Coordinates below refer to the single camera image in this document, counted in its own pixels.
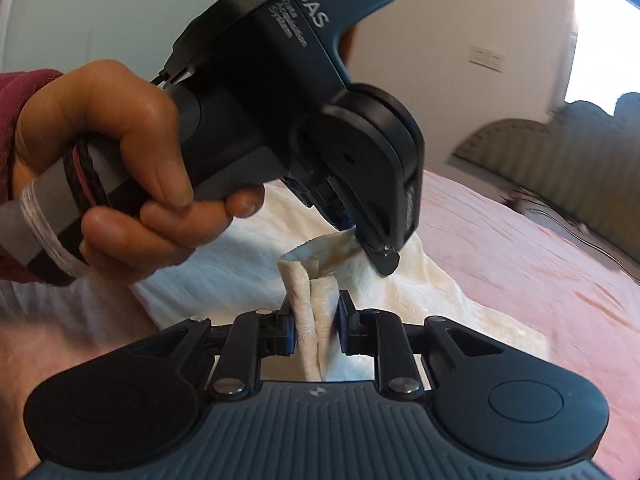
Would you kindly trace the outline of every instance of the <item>maroon sleeve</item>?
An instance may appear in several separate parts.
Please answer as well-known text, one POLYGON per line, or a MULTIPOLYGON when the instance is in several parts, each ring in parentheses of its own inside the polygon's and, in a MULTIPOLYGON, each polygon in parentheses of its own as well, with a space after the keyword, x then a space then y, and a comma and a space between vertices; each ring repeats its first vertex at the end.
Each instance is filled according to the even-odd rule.
MULTIPOLYGON (((0 74, 0 204, 9 200, 9 161, 15 125, 22 107, 44 85, 62 75, 56 70, 0 74)), ((38 279, 0 247, 0 280, 36 282, 38 279)))

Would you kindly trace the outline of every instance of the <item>finger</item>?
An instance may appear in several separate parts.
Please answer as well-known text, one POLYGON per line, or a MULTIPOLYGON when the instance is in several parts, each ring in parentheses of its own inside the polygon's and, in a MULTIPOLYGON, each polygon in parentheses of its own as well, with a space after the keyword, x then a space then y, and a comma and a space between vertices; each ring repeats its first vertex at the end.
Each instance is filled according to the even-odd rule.
POLYGON ((89 266, 102 278, 116 285, 133 285, 151 276, 152 272, 133 269, 127 264, 114 260, 83 240, 80 251, 89 266))
POLYGON ((107 256, 139 270, 179 265, 193 249, 180 246, 119 211, 94 207, 82 218, 82 235, 107 256))
POLYGON ((172 242, 189 248, 208 244, 229 227, 232 217, 224 202, 193 202, 175 210, 158 202, 147 202, 140 210, 140 222, 172 242))
POLYGON ((236 218, 248 218, 256 214, 264 203, 264 186, 245 187, 225 200, 226 212, 236 218))
POLYGON ((41 173, 88 132, 118 140, 129 173, 158 202, 177 208, 193 199, 174 102, 119 62, 89 63, 36 92, 18 118, 16 153, 41 173))

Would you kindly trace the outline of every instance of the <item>hand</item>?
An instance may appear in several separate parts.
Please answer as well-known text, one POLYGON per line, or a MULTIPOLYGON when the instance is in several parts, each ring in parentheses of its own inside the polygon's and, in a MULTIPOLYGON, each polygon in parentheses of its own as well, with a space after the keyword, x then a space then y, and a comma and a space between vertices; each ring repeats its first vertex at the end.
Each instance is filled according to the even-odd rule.
POLYGON ((87 132, 120 142, 129 173, 153 199, 139 220, 106 207, 94 207, 82 218, 82 254, 107 280, 128 285, 180 264, 219 236, 233 217, 251 216, 262 206, 262 186, 238 190, 224 202, 194 202, 174 102, 108 60, 60 76, 25 104, 14 137, 13 196, 87 132))

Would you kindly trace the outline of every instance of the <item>bright window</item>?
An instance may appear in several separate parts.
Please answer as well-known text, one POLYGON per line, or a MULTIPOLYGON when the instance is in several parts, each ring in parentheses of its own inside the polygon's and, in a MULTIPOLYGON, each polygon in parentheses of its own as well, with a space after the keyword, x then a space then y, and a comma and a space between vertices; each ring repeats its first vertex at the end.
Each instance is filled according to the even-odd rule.
POLYGON ((626 0, 576 0, 578 38, 565 100, 613 115, 618 98, 640 92, 640 9, 626 0))

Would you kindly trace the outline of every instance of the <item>wall outlet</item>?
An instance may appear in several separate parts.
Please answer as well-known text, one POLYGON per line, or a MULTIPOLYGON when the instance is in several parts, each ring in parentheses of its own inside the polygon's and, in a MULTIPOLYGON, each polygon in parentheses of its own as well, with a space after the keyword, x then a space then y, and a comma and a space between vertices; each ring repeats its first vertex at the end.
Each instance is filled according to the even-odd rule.
POLYGON ((469 61, 471 63, 485 66, 496 72, 502 72, 502 60, 501 54, 492 52, 479 46, 471 46, 469 51, 469 61))

